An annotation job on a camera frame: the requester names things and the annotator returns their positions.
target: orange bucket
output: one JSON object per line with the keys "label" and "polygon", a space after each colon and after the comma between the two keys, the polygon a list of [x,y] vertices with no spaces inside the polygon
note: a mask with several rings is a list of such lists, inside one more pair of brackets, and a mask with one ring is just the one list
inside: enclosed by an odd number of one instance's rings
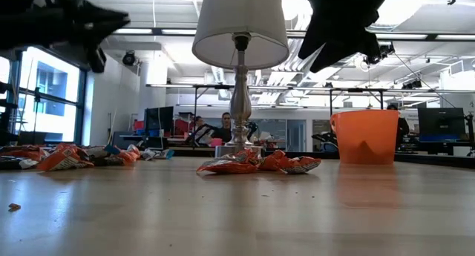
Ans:
{"label": "orange bucket", "polygon": [[333,114],[341,163],[394,163],[398,111],[350,111]]}

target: black shirt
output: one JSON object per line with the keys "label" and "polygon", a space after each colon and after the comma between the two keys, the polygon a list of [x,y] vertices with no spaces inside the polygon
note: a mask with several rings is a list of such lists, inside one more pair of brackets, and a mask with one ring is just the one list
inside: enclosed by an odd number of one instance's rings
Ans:
{"label": "black shirt", "polygon": [[212,138],[221,138],[223,142],[231,141],[231,128],[219,128],[213,132]]}

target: wooden table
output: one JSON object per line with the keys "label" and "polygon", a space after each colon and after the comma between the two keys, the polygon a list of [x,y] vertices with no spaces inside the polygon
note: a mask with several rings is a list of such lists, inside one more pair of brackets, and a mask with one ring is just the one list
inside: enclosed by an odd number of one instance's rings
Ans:
{"label": "wooden table", "polygon": [[205,160],[0,172],[0,255],[474,255],[472,171],[195,174]]}

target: lamp stand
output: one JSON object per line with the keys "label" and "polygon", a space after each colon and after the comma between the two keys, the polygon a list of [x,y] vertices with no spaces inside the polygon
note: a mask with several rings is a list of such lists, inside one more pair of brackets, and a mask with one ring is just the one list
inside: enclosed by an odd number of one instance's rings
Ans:
{"label": "lamp stand", "polygon": [[254,152],[262,152],[262,147],[253,146],[247,139],[249,129],[246,128],[247,120],[252,113],[251,99],[247,89],[246,49],[251,39],[249,33],[235,33],[232,40],[237,50],[237,66],[235,67],[235,90],[229,103],[229,113],[234,121],[232,139],[226,145],[216,147],[215,156],[222,157],[226,154],[234,154],[245,148]]}

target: table lamp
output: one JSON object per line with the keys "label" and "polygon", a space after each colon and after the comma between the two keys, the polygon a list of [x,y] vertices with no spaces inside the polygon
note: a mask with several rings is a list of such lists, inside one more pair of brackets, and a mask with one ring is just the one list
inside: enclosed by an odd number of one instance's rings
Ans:
{"label": "table lamp", "polygon": [[252,112],[247,72],[279,65],[289,56],[281,5],[281,0],[203,0],[193,54],[236,73],[229,103],[232,140],[216,149],[217,157],[252,147],[246,136]]}

